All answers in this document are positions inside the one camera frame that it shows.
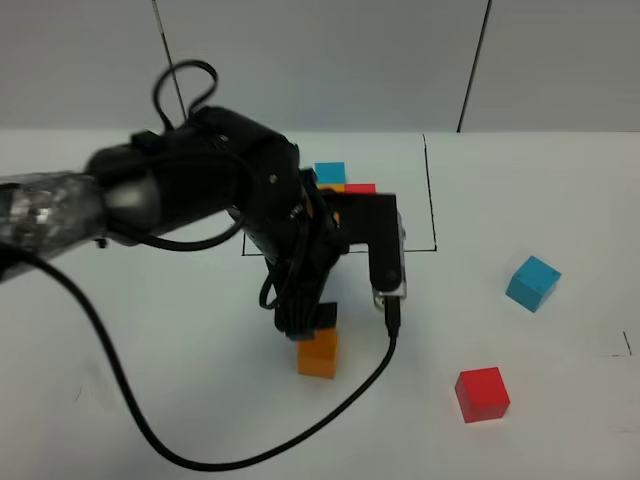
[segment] orange block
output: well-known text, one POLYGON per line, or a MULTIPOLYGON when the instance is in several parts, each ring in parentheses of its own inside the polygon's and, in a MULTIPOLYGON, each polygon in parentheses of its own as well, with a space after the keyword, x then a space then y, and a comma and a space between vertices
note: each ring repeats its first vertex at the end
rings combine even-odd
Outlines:
POLYGON ((316 330, 313 340, 298 342, 298 373, 333 378, 338 367, 338 335, 335 328, 316 330))
POLYGON ((318 190, 333 190, 336 193, 344 193, 345 190, 344 185, 339 185, 337 183, 324 183, 318 185, 318 190))

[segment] red cube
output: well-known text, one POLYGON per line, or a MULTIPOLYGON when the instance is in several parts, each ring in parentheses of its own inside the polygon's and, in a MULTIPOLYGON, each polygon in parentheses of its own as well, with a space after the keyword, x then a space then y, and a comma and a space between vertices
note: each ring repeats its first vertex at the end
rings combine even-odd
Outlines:
POLYGON ((498 367, 462 372, 456 395, 464 423, 502 418, 511 403, 498 367))
POLYGON ((345 193, 376 193, 375 183, 347 183, 345 193))

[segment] black wire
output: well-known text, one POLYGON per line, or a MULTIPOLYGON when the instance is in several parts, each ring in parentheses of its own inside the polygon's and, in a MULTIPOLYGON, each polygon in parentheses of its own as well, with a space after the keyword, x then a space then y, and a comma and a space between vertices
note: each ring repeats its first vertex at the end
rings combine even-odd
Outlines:
POLYGON ((148 245, 150 247, 159 248, 161 250, 169 250, 172 252, 197 252, 200 250, 206 250, 208 248, 215 247, 220 245, 221 243, 229 240, 233 237, 238 231, 242 228, 244 223, 247 220, 248 212, 251 211, 253 205, 257 201, 258 191, 258 176, 254 172, 254 170, 247 165, 247 163, 242 160, 237 155, 234 155, 228 151, 192 151, 192 152, 181 152, 179 154, 165 154, 165 155, 157 155, 154 157, 147 157, 140 162, 131 163, 123 166, 122 168, 118 168, 117 170, 112 170, 109 174, 117 174, 120 175, 129 170, 139 170, 143 168, 151 168, 160 164, 167 164, 171 162, 175 163, 185 163, 189 160, 209 160, 209 161, 217 161, 217 162, 229 162, 235 166, 240 167, 240 169, 247 174, 249 179, 251 180, 250 192, 251 195, 247 200, 246 208, 242 210, 236 221, 231 227, 222 232, 215 237, 208 238, 206 240, 200 240, 197 242, 176 242, 173 240, 166 240, 163 238, 155 237, 153 235, 149 235, 143 232, 136 230, 122 222, 118 222, 116 220, 109 219, 108 227, 114 233, 118 233, 125 237, 128 237, 136 242, 142 243, 144 245, 148 245))
POLYGON ((302 266, 302 262, 307 254, 307 240, 309 238, 308 217, 303 214, 302 220, 298 220, 298 225, 300 227, 298 241, 296 243, 295 251, 293 252, 291 265, 289 266, 287 278, 284 281, 282 290, 280 290, 280 293, 276 295, 276 298, 274 298, 270 303, 267 303, 267 297, 269 296, 269 291, 275 282, 275 277, 282 272, 281 267, 278 266, 272 267, 273 270, 269 271, 269 274, 267 275, 267 278, 265 278, 262 288, 260 289, 258 303, 266 310, 273 310, 279 307, 287 298, 291 287, 298 281, 298 273, 300 272, 300 267, 302 266))
POLYGON ((201 95, 197 96, 191 105, 189 105, 189 117, 191 117, 197 107, 202 105, 205 100, 207 100, 211 95, 213 95, 218 88, 218 72, 216 72, 215 68, 209 65, 207 62, 202 60, 183 60, 182 62, 174 63, 170 65, 164 72, 160 74, 158 80, 156 80, 155 85, 153 86, 153 91, 151 94, 151 100, 153 101, 153 108, 160 116, 160 120, 162 120, 162 124, 164 125, 165 131, 171 131, 174 129, 171 120, 167 117, 167 115, 162 110, 162 106, 160 105, 160 92, 162 91, 162 87, 164 87, 165 82, 169 76, 174 75, 178 70, 182 70, 185 68, 198 68, 200 70, 204 70, 207 72, 211 78, 213 79, 213 83, 211 86, 201 95))
POLYGON ((238 469, 250 467, 257 463, 268 460, 272 457, 275 457, 276 455, 279 455, 280 453, 283 453, 289 450, 290 448, 295 447, 296 445, 303 442, 304 440, 309 438, 311 435, 313 435, 314 433, 318 432, 320 429, 325 427, 332 420, 334 420, 338 415, 344 412, 353 402, 355 402, 358 399, 358 397, 360 397, 373 384, 373 382, 376 381, 376 379, 385 370, 385 368, 387 368, 387 365, 389 365, 389 362, 391 361, 391 358, 393 357, 393 353, 395 352, 395 349, 396 349, 397 330, 393 329, 388 324, 387 328, 389 331, 389 348, 387 350, 387 354, 382 359, 382 362, 380 363, 378 368, 375 369, 375 371, 369 376, 369 378, 367 378, 365 382, 355 392, 353 392, 344 402, 338 405, 338 407, 335 410, 329 413, 329 415, 324 417, 322 420, 320 420, 318 423, 313 425, 311 428, 302 432, 300 435, 292 438, 288 442, 285 442, 275 448, 272 448, 271 450, 267 450, 266 452, 261 453, 260 455, 247 458, 246 460, 240 460, 236 462, 227 462, 227 463, 196 462, 193 460, 188 460, 172 452, 167 446, 165 446, 164 443, 160 441, 160 439, 156 436, 156 434, 153 433, 153 430, 151 430, 151 427, 147 423, 147 420, 145 419, 144 415, 142 414, 142 411, 138 406, 138 402, 136 401, 133 395, 133 392, 131 391, 131 387, 129 386, 129 382, 127 381, 127 376, 124 373, 124 369, 122 368, 120 359, 118 358, 118 354, 116 353, 113 343, 109 338, 109 334, 107 333, 107 330, 105 329, 104 324, 102 323, 102 320, 98 315, 98 312, 93 307, 91 301, 87 298, 84 292, 80 290, 80 288, 64 273, 62 273, 56 267, 42 260, 40 257, 38 257, 33 253, 30 253, 21 248, 17 248, 11 245, 3 244, 3 243, 0 243, 0 251, 4 251, 8 254, 9 257, 13 257, 14 259, 17 259, 19 261, 28 263, 29 265, 32 265, 33 267, 46 273, 55 281, 57 281, 60 285, 62 285, 71 294, 71 296, 73 296, 73 298, 76 299, 76 301, 80 304, 84 312, 87 314, 87 317, 91 322, 91 325, 93 325, 93 328, 96 334, 98 335, 98 339, 100 340, 100 343, 104 348, 104 351, 107 355, 107 360, 109 361, 109 364, 111 365, 111 369, 113 370, 113 374, 116 378, 116 382, 120 387, 122 396, 124 397, 127 407, 129 408, 129 411, 131 412, 131 416, 133 417, 134 422, 138 426, 140 433, 142 433, 142 435, 147 440, 147 442, 149 442, 149 445, 151 445, 151 447, 153 447, 153 449, 156 452, 158 452, 160 455, 162 455, 164 458, 166 458, 170 462, 176 465, 179 465, 181 467, 187 468, 189 470, 197 470, 201 472, 224 472, 229 470, 238 470, 238 469))

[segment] toy block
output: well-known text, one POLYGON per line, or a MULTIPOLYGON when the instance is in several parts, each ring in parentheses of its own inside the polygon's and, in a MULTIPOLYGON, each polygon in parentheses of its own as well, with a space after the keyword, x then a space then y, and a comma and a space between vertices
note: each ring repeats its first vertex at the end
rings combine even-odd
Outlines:
POLYGON ((375 183, 347 183, 346 193, 376 193, 375 183))
POLYGON ((338 336, 335 328, 316 330, 313 340, 297 343, 298 373, 333 378, 338 367, 338 336))
POLYGON ((498 367, 460 373, 456 395, 464 423, 502 418, 511 403, 498 367))
POLYGON ((551 295, 561 273, 536 257, 529 257, 511 278, 507 295, 532 312, 551 295))
POLYGON ((316 163, 318 184, 344 185, 347 183, 347 173, 344 162, 316 163))
POLYGON ((318 190, 333 190, 336 193, 344 193, 345 185, 338 185, 333 183, 323 183, 318 185, 318 190))

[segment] cyan cube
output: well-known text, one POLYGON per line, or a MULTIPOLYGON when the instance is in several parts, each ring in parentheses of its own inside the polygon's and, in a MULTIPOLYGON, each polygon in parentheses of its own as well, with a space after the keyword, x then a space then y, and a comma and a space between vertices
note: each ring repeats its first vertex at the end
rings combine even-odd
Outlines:
POLYGON ((318 185, 344 185, 347 183, 347 173, 344 162, 316 163, 318 185))
POLYGON ((551 295, 562 274, 536 257, 529 257, 511 277, 507 295, 532 312, 551 295))

